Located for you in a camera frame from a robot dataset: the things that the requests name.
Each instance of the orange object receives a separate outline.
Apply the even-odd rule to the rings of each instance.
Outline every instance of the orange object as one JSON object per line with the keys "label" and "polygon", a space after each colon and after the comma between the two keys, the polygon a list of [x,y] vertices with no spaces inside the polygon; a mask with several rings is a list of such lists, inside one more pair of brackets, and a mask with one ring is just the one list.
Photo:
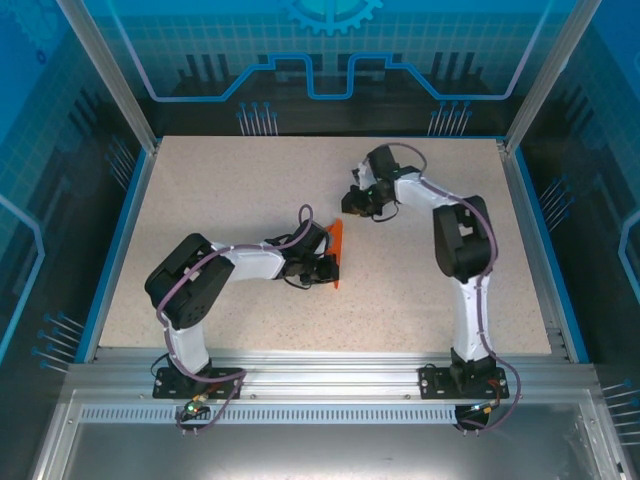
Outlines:
{"label": "orange object", "polygon": [[[333,243],[331,244],[329,250],[327,250],[327,254],[336,256],[338,267],[340,266],[340,257],[342,255],[342,230],[343,225],[342,220],[340,219],[336,220],[333,225],[327,227],[327,232],[329,232],[329,234],[333,238]],[[335,288],[338,288],[339,285],[340,280],[336,280],[335,282],[333,282],[333,286]]]}

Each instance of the beige surface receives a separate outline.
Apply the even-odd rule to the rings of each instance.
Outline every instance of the beige surface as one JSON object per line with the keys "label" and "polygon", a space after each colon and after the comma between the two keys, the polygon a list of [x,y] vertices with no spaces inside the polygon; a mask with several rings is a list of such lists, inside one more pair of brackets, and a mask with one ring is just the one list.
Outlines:
{"label": "beige surface", "polygon": [[[323,225],[344,220],[340,289],[319,285],[303,292],[265,280],[228,284],[205,320],[207,346],[448,351],[453,293],[436,265],[430,214],[401,206],[394,220],[376,224],[340,213],[351,169],[383,141],[165,137],[100,344],[163,346],[143,285],[186,235],[200,232],[226,244],[261,241],[293,232],[298,208],[309,203]],[[500,248],[489,289],[495,348],[550,353],[495,141],[406,141],[427,155],[431,181],[465,196],[480,194],[487,203]],[[419,165],[411,151],[393,150],[401,165]]]}

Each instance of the black bracket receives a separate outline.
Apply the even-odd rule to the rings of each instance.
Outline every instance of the black bracket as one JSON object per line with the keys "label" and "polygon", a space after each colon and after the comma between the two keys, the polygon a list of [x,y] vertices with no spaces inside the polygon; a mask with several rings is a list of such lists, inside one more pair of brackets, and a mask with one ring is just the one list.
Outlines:
{"label": "black bracket", "polygon": [[509,398],[509,385],[502,368],[494,369],[490,375],[483,377],[482,382],[470,383],[463,393],[451,375],[450,367],[441,368],[430,364],[418,369],[422,400],[492,400],[496,398],[496,391],[488,383],[490,380],[495,380],[500,385],[501,399]]}
{"label": "black bracket", "polygon": [[[211,368],[205,376],[210,378],[225,377],[241,371],[241,368]],[[209,392],[209,399],[226,400],[231,395],[231,390],[233,390],[236,381],[229,380],[220,383],[215,390]],[[153,398],[162,399],[189,400],[208,390],[211,385],[210,383],[195,382],[185,377],[176,368],[163,367],[159,368],[156,373],[152,396]],[[240,398],[240,390],[242,390],[242,387],[233,396],[234,399]]]}

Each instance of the gear logo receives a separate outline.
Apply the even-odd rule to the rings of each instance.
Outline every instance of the gear logo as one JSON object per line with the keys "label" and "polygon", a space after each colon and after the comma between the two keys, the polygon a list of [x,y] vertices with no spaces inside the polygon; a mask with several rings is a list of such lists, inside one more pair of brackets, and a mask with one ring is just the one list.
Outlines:
{"label": "gear logo", "polygon": [[289,20],[300,28],[311,28],[314,34],[336,31],[346,34],[350,28],[360,28],[363,20],[373,18],[373,10],[382,7],[382,0],[282,0]]}
{"label": "gear logo", "polygon": [[29,41],[39,49],[58,31],[55,0],[0,0],[0,16],[10,13]]}

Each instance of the black mounting plate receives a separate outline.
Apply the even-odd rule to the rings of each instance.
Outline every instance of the black mounting plate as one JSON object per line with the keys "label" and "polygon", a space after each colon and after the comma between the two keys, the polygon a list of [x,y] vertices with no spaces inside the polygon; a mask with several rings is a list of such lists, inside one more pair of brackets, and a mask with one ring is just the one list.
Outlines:
{"label": "black mounting plate", "polygon": [[504,374],[504,369],[496,368],[492,375],[476,388],[470,388],[462,395],[453,381],[449,367],[427,366],[418,369],[418,385],[420,387],[420,398],[422,400],[458,400],[477,399],[493,400],[496,398],[495,390],[487,383],[489,380],[496,380],[501,384],[500,398],[509,398],[509,385]]}
{"label": "black mounting plate", "polygon": [[[241,371],[241,368],[212,368],[211,371],[208,372],[208,376],[210,378],[225,377]],[[201,388],[199,392],[196,392],[193,390],[193,387],[188,387],[184,382],[184,378],[184,375],[179,373],[175,368],[159,368],[153,386],[153,398],[189,400],[203,391]],[[230,380],[221,383],[218,388],[209,393],[209,400],[226,400],[229,398],[235,381],[236,380]],[[239,388],[233,396],[234,399],[240,398],[240,390],[242,390],[242,387]]]}

